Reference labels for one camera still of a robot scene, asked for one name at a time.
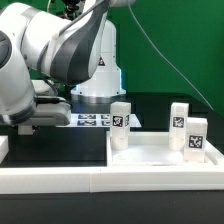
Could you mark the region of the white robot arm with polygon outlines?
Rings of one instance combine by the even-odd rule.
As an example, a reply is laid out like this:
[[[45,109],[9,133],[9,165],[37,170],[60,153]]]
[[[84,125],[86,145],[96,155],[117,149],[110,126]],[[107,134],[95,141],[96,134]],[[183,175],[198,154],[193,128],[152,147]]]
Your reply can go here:
[[[0,122],[65,126],[71,106],[65,99],[39,96],[29,71],[68,86],[92,78],[101,56],[108,9],[136,0],[80,0],[83,12],[63,19],[24,3],[0,10]]]

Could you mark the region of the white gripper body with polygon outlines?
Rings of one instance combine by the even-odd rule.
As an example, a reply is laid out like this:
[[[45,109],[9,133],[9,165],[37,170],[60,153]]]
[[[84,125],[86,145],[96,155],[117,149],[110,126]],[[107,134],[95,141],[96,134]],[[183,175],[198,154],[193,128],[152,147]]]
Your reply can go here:
[[[62,97],[39,96],[34,114],[20,125],[66,126],[71,121],[72,105]]]

